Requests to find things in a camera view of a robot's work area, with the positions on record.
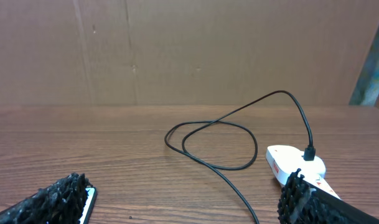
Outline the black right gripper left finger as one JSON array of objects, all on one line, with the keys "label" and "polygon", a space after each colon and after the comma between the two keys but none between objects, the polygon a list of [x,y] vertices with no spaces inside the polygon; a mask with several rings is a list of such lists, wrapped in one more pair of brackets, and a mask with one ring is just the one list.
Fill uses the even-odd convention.
[{"label": "black right gripper left finger", "polygon": [[92,184],[71,173],[0,212],[0,224],[80,224]]}]

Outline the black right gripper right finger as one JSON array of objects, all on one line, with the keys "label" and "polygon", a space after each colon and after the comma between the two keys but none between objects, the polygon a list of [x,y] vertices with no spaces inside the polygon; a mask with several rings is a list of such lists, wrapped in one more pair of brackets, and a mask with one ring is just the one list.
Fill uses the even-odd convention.
[{"label": "black right gripper right finger", "polygon": [[379,219],[328,194],[305,180],[300,169],[281,189],[278,220],[282,224],[379,224]]}]

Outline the black smartphone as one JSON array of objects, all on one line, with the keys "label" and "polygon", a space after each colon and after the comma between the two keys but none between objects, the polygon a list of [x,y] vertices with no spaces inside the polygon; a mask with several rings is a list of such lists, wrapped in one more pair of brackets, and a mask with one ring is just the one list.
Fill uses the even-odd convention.
[{"label": "black smartphone", "polygon": [[89,224],[90,216],[95,205],[96,197],[98,195],[97,189],[95,187],[86,188],[87,200],[83,208],[82,216],[79,221],[80,224]]}]

